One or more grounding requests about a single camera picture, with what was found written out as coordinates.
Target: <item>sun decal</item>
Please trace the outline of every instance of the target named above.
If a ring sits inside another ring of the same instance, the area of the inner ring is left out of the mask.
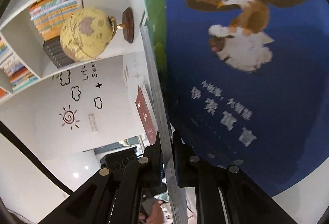
[[[68,110],[66,110],[64,107],[63,107],[63,110],[65,111],[64,115],[60,114],[60,116],[62,116],[63,121],[64,121],[64,123],[62,124],[62,127],[65,124],[68,124],[70,126],[71,130],[72,130],[73,126],[76,126],[76,128],[79,128],[79,126],[76,124],[76,122],[80,122],[80,120],[76,120],[76,118],[75,118],[75,113],[77,112],[77,110],[75,110],[74,112],[71,111],[70,105],[68,106]]]

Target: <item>wooden globe base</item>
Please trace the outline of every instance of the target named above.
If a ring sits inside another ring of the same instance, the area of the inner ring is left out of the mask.
[[[131,8],[127,8],[122,14],[122,24],[118,29],[123,29],[124,39],[130,44],[134,41],[134,16]]]

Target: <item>globe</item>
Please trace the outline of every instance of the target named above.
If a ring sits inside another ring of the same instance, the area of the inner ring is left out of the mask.
[[[113,17],[95,8],[83,8],[68,18],[60,33],[64,53],[75,62],[95,59],[112,40],[116,32]]]

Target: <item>cloud decal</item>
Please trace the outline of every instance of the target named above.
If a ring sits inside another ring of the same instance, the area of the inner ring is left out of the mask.
[[[60,85],[61,86],[68,85],[71,82],[70,74],[71,74],[70,70],[61,72],[61,74],[60,74]]]
[[[101,100],[100,97],[95,98],[94,102],[95,102],[95,107],[96,108],[98,108],[98,109],[103,108],[103,101]]]
[[[78,101],[80,99],[80,95],[81,95],[80,88],[78,86],[75,86],[75,87],[71,88],[71,91],[72,91],[72,99],[74,99],[75,101]]]

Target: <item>metal screw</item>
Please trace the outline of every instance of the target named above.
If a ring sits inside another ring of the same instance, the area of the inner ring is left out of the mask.
[[[148,158],[147,157],[141,157],[138,159],[138,162],[140,164],[146,164],[148,162]]]
[[[200,161],[200,158],[198,156],[193,155],[193,156],[190,157],[190,161],[192,163],[198,163],[198,161]]]
[[[110,170],[108,168],[102,168],[100,171],[99,171],[99,174],[101,176],[106,176],[110,173]]]
[[[235,165],[232,165],[229,167],[228,169],[231,173],[238,173],[239,172],[239,168]]]

